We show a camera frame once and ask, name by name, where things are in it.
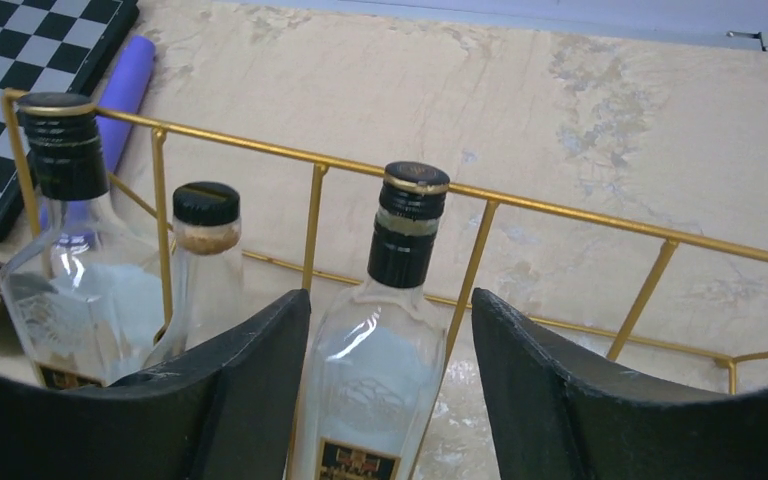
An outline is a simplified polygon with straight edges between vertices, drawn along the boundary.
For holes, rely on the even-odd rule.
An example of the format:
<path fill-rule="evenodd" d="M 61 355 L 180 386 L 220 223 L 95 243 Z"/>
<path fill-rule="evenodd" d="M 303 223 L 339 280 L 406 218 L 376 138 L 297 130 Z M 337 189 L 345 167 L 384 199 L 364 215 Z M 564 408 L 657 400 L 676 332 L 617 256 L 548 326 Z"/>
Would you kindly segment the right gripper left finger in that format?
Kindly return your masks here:
<path fill-rule="evenodd" d="M 291 290 L 106 388 L 0 376 L 0 479 L 281 478 L 310 314 Z"/>

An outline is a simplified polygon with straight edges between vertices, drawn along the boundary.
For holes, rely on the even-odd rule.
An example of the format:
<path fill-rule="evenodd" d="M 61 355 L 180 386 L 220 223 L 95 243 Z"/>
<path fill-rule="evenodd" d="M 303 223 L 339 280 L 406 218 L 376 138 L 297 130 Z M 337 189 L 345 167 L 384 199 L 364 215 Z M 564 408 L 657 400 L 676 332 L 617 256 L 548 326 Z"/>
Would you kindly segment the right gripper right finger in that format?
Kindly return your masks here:
<path fill-rule="evenodd" d="M 473 344 L 504 479 L 768 479 L 768 388 L 656 378 L 472 294 Z"/>

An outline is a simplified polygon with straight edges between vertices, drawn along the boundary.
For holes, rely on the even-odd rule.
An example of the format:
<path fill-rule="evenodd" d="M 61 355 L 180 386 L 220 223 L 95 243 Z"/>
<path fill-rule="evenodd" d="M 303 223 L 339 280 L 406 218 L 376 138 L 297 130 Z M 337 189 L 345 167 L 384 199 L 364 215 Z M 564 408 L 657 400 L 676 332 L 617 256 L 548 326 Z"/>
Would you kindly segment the round clear bottle cork cap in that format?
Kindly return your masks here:
<path fill-rule="evenodd" d="M 170 257 L 173 315 L 143 366 L 192 349 L 243 321 L 240 195 L 194 181 L 172 195 L 175 249 Z"/>

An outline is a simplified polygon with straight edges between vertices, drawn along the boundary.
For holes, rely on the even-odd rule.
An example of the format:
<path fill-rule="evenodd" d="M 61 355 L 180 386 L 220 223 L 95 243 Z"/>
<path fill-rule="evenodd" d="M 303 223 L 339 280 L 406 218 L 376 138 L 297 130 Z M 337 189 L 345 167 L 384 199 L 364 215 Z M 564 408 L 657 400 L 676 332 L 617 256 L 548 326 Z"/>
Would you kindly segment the square clear bottle black cap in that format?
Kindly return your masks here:
<path fill-rule="evenodd" d="M 113 210 L 89 97 L 17 106 L 48 222 L 2 268 L 2 295 L 45 387 L 107 386 L 143 368 L 165 324 L 158 245 Z"/>

